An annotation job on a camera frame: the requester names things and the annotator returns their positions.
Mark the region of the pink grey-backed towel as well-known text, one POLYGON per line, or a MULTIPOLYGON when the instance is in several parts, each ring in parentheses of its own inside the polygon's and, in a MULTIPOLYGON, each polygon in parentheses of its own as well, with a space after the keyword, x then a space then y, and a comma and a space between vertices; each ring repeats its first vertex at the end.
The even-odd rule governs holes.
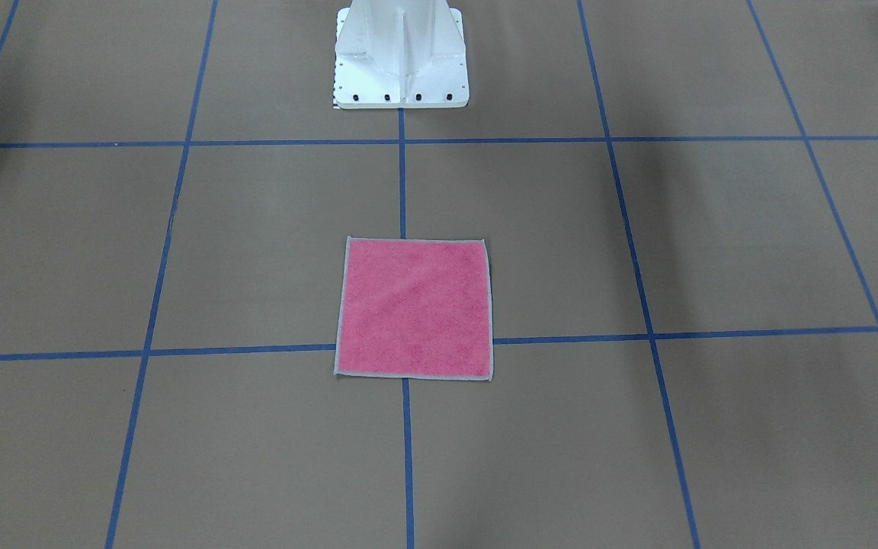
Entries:
POLYGON ((332 371, 491 381, 492 282, 485 241, 349 236, 332 371))

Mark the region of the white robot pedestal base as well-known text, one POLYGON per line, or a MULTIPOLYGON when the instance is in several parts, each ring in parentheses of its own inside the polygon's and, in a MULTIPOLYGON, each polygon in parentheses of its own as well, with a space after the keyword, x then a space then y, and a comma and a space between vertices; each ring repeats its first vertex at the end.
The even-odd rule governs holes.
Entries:
POLYGON ((468 105, 463 14, 448 2, 353 1, 335 22, 335 108, 468 105))

